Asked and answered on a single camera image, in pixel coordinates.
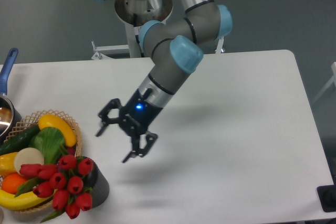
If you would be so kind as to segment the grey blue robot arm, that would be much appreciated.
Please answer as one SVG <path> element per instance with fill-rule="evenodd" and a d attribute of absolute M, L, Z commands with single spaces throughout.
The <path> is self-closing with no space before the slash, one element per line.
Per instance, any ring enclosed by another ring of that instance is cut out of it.
<path fill-rule="evenodd" d="M 125 105 L 112 99 L 98 114 L 100 132 L 117 124 L 130 137 L 128 158 L 143 157 L 152 148 L 157 135 L 148 128 L 203 59 L 199 45 L 219 40 L 232 30 L 226 6 L 214 0 L 181 1 L 185 17 L 165 24 L 172 12 L 171 0 L 115 0 L 117 15 L 132 26 L 129 51 L 154 63 Z"/>

